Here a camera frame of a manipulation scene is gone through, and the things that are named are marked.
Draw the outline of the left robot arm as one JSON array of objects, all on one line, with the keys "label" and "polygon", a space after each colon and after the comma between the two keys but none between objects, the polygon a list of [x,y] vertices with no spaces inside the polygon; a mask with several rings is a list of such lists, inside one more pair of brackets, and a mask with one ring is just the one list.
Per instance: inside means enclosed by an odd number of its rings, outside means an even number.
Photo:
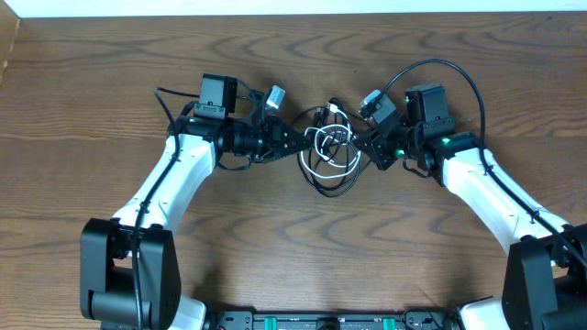
[{"label": "left robot arm", "polygon": [[205,303],[182,293],[174,234],[224,154],[269,163],[310,147],[279,115],[285,91],[206,73],[169,115],[164,151],[134,196],[81,233],[80,310],[103,329],[214,329]]}]

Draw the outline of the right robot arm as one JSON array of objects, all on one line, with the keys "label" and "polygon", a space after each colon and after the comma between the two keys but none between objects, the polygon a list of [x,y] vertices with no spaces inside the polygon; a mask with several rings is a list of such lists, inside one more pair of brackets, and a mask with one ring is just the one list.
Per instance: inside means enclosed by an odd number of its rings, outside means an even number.
[{"label": "right robot arm", "polygon": [[526,193],[471,132],[457,132],[444,88],[417,85],[405,92],[405,114],[375,90],[361,103],[371,126],[353,141],[377,168],[397,160],[457,195],[504,249],[507,265],[499,297],[458,307],[459,329],[583,329],[586,326],[586,227],[573,226]]}]

